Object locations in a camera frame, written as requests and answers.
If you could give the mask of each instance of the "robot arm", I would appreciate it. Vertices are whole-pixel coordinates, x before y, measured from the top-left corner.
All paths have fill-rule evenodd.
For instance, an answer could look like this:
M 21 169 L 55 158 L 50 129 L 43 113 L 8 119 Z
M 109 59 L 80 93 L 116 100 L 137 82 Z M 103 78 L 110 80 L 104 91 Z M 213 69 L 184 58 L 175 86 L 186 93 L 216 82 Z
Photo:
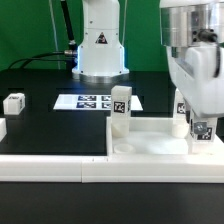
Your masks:
M 190 136 L 213 141 L 224 117 L 224 0 L 161 0 L 160 11 L 170 76 L 191 111 Z
M 124 65 L 124 47 L 119 42 L 118 0 L 82 0 L 84 39 L 78 47 L 78 65 L 73 77 L 87 82 L 110 83 L 129 70 Z

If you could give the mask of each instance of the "white platform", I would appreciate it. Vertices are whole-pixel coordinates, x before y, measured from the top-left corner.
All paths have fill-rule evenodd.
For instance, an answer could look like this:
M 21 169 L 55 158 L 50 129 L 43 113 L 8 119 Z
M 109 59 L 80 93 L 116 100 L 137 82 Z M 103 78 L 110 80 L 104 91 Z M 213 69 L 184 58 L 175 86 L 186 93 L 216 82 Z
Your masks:
M 130 135 L 119 139 L 107 118 L 107 156 L 2 155 L 0 181 L 224 183 L 222 141 L 216 136 L 213 154 L 189 155 L 171 126 L 172 119 L 131 118 Z

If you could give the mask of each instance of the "printed marker sheet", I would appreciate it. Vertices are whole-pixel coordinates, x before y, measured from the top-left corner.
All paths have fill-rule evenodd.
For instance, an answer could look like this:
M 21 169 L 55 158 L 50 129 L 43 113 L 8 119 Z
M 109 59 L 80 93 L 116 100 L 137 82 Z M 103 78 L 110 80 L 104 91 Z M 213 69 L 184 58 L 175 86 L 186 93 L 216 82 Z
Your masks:
M 54 110 L 110 110 L 111 95 L 76 95 L 60 94 Z M 131 97 L 131 110 L 142 111 L 137 96 Z

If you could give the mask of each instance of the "black cable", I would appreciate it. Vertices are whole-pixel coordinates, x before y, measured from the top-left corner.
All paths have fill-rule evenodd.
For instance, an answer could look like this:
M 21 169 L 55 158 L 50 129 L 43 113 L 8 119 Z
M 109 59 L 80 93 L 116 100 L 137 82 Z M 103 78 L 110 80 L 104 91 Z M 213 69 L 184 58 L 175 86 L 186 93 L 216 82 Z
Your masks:
M 23 58 L 23 59 L 19 59 L 17 61 L 14 61 L 12 64 L 9 65 L 8 69 L 11 69 L 13 65 L 15 65 L 15 64 L 17 64 L 21 61 L 29 61 L 29 63 L 30 63 L 32 61 L 56 61 L 56 62 L 64 61 L 64 62 L 66 62 L 67 60 L 65 60 L 65 59 L 60 60 L 60 59 L 43 59 L 43 58 Z
M 216 44 L 216 68 L 214 73 L 214 78 L 219 76 L 221 67 L 221 47 L 218 42 L 218 36 L 211 30 L 202 30 L 198 34 L 198 38 L 204 42 L 211 42 Z
M 50 53 L 45 53 L 45 54 L 38 54 L 35 55 L 32 58 L 43 58 L 43 57 L 49 57 L 49 56 L 54 56 L 54 55 L 64 55 L 64 51 L 56 51 L 56 52 L 50 52 Z M 25 66 L 27 66 L 30 62 L 32 62 L 32 58 L 29 58 L 27 61 L 25 61 L 20 68 L 24 68 Z
M 69 15 L 68 5 L 66 0 L 61 0 L 61 7 L 64 15 L 67 35 L 69 39 L 69 48 L 70 50 L 76 50 L 77 44 L 75 43 L 74 34 L 72 30 L 72 23 Z

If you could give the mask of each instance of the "black table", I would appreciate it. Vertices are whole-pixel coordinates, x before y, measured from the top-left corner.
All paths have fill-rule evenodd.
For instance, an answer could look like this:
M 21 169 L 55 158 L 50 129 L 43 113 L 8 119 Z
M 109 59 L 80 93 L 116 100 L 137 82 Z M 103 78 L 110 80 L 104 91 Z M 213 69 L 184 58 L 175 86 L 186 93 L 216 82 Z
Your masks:
M 132 116 L 170 116 L 173 92 L 168 73 L 132 73 L 128 81 L 144 112 Z M 66 71 L 6 70 L 0 73 L 0 100 L 10 93 L 24 93 L 26 107 L 19 116 L 0 116 L 7 121 L 7 136 L 0 154 L 106 155 L 105 127 L 108 111 L 55 111 L 59 94 L 110 95 L 115 84 L 74 81 Z
M 174 87 L 167 73 L 134 72 L 119 84 L 132 86 L 143 104 L 144 111 L 132 116 L 172 116 Z M 113 86 L 75 82 L 66 71 L 1 72 L 0 100 L 22 92 L 26 108 L 16 117 L 0 108 L 8 130 L 0 153 L 105 155 L 109 112 L 55 112 L 53 105 L 59 93 L 110 94 Z M 222 120 L 218 134 L 223 136 Z M 0 183 L 3 224 L 223 224 L 223 209 L 223 184 Z

